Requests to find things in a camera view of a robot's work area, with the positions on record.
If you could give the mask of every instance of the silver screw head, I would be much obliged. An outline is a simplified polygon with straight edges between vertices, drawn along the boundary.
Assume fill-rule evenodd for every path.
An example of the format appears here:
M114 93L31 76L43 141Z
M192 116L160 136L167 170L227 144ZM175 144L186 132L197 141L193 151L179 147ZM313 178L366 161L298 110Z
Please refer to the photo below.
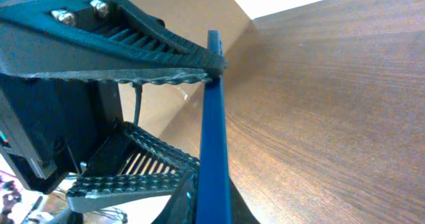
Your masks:
M106 2L93 0L90 5L93 6L95 14L98 14L100 18L105 18L109 13L109 6Z
M50 14L64 25L75 26L75 15L69 11L59 9L50 12Z

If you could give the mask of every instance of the black mechanical part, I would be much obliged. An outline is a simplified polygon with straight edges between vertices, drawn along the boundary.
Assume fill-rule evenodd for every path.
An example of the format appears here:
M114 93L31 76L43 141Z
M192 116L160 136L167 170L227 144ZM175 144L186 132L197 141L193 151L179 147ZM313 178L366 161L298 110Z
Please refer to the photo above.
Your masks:
M0 5L0 70L10 76L179 84L208 82L226 66L128 0L102 0L109 7L104 18L92 0L22 1ZM52 11L75 21L59 22Z
M118 85L0 74L0 153L25 188L50 193L122 122Z
M101 148L96 153L91 162L93 164L89 162L84 177L79 178L72 189L66 194L71 210L83 213L137 199L170 195L174 192L187 171L194 173L194 178L197 178L197 170L199 168L199 160L197 158L169 146L132 123L124 123L119 130L122 131L122 135L116 134L104 144L105 151ZM138 150L144 150L160 160L161 163L175 168L175 173L153 173L147 175L114 174L108 177L104 176L107 171L111 171L111 166L116 167L116 170L112 171L119 169L119 166L111 165L109 162L102 167L103 169L99 169L101 168L99 165L95 166L101 160L108 160L114 158L113 156L117 156L117 154L112 154L110 152L111 150L107 147L122 147L125 149L126 146L123 146L122 143L128 143L130 141L137 146ZM148 165L146 168L149 169L151 167L149 165L153 163L146 162L145 165Z
M259 224L231 179L230 204L232 206L232 222L234 224Z
M113 175L79 178L68 190L66 199L71 210L78 213L162 195L171 195L183 171L151 175Z
M152 173L174 173L178 168L142 148L135 148L128 156L118 174L145 175Z
M152 224L191 224L194 222L197 201L197 174L187 171L173 195Z

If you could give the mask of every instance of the beige wall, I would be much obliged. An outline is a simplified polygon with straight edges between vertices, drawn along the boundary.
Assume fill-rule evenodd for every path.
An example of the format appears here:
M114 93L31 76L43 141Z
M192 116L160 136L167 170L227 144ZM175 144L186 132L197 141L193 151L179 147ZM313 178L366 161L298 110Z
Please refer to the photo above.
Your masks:
M174 33L199 45L207 45L207 31L221 32L224 50L231 47L250 19L234 0L130 0L146 13L165 21ZM146 84L139 125L158 136L199 84L179 86ZM135 94L129 85L120 85L124 118L133 120Z

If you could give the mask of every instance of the slotted vent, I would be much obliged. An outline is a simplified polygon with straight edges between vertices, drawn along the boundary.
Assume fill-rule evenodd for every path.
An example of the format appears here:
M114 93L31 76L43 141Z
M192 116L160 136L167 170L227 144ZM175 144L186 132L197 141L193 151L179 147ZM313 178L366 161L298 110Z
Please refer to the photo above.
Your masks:
M161 43L150 35L129 28L126 25L106 24L95 31L94 34L101 35L111 41L128 45L137 49L145 49L161 53L179 54L178 50L169 45Z
M149 29L123 7L116 7L111 4L111 9L108 17L85 19L89 23L81 24L79 28L132 48L175 55L183 54L168 44L155 39L149 34ZM81 15L93 16L92 13L88 12L81 13Z
M147 175L153 173L175 173L176 168L162 162L161 159L145 150L132 153L120 174Z

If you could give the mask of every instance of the blue plastic rail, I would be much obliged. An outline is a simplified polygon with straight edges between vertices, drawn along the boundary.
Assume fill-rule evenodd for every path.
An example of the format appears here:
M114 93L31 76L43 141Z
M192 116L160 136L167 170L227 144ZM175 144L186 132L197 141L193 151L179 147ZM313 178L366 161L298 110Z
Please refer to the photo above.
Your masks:
M208 48L220 55L218 31L209 31ZM222 77L205 85L196 223L232 223Z

